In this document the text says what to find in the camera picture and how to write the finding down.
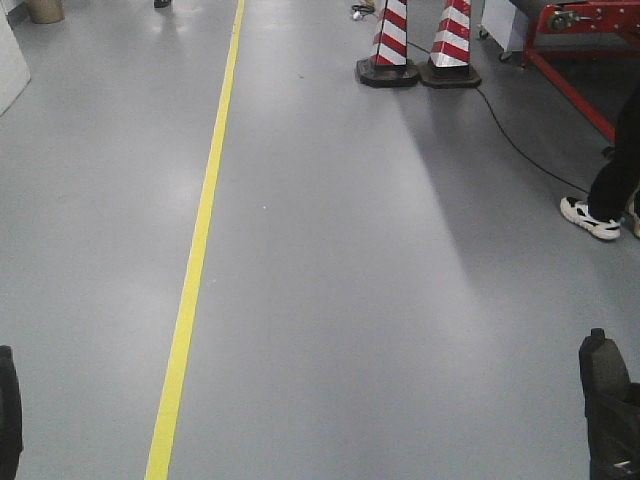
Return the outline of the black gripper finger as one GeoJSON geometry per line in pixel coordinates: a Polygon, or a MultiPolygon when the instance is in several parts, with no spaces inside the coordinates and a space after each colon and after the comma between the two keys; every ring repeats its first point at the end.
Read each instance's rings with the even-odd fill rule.
{"type": "Polygon", "coordinates": [[[1,346],[1,478],[16,477],[23,451],[22,403],[10,346],[1,346]]]}
{"type": "Polygon", "coordinates": [[[585,397],[590,479],[639,478],[639,384],[620,400],[602,392],[585,397]]]}

